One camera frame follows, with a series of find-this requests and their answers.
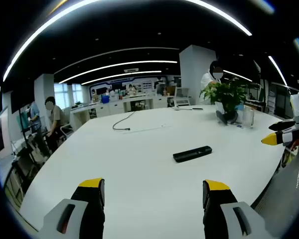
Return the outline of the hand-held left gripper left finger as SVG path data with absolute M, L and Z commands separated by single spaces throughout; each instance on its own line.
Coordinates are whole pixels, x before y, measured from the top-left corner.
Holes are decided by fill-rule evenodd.
M 105 180 L 80 183 L 70 199 L 63 199 L 43 219 L 40 239 L 101 239 L 105 223 Z

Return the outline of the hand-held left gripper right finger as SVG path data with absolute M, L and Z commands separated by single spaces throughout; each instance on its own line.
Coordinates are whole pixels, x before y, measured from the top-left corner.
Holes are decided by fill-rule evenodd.
M 269 239 L 264 219 L 245 202 L 238 202 L 224 183 L 204 180 L 203 224 L 206 239 Z

